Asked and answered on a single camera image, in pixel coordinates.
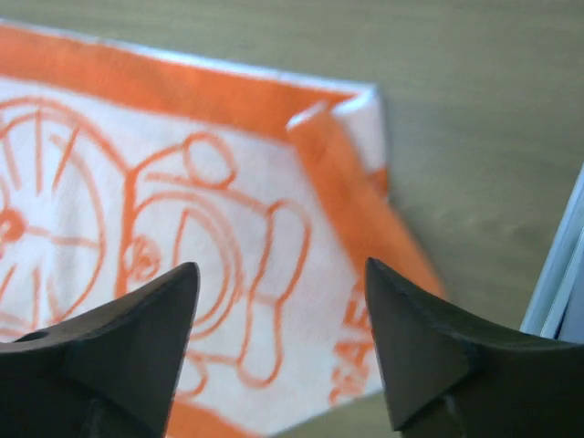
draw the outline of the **orange and white cloth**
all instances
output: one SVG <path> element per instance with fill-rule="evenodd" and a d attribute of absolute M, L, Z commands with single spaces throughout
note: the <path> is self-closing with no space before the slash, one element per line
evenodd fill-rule
<path fill-rule="evenodd" d="M 0 22 L 0 335 L 195 261 L 169 436 L 265 436 L 377 391 L 367 257 L 442 293 L 385 203 L 385 143 L 370 85 Z"/>

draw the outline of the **wooden table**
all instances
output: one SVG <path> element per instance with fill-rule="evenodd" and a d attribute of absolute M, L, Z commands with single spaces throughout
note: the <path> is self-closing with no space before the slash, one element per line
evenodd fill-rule
<path fill-rule="evenodd" d="M 453 302 L 518 327 L 584 162 L 583 2 L 0 0 L 0 12 L 379 83 L 391 101 L 393 201 Z M 375 396 L 285 436 L 388 430 Z"/>

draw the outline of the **table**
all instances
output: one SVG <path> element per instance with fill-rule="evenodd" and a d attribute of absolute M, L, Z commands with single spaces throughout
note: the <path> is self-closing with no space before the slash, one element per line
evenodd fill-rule
<path fill-rule="evenodd" d="M 579 0 L 0 0 L 9 18 L 380 84 L 391 197 L 451 300 L 517 328 L 584 162 Z M 387 437 L 380 395 L 288 437 Z"/>

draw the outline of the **black robotic claw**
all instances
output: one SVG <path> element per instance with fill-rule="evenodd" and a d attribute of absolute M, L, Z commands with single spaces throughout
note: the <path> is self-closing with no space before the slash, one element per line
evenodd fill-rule
<path fill-rule="evenodd" d="M 199 275 L 181 265 L 77 318 L 0 344 L 0 430 L 15 438 L 160 438 Z"/>
<path fill-rule="evenodd" d="M 367 300 L 402 436 L 584 436 L 583 345 L 478 318 L 376 260 L 367 266 Z"/>

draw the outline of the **towel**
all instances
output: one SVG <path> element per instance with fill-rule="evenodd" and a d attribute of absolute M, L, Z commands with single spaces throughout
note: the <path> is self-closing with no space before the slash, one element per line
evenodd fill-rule
<path fill-rule="evenodd" d="M 169 437 L 378 391 L 367 258 L 443 293 L 386 203 L 384 120 L 369 84 L 0 22 L 2 340 L 194 261 Z"/>

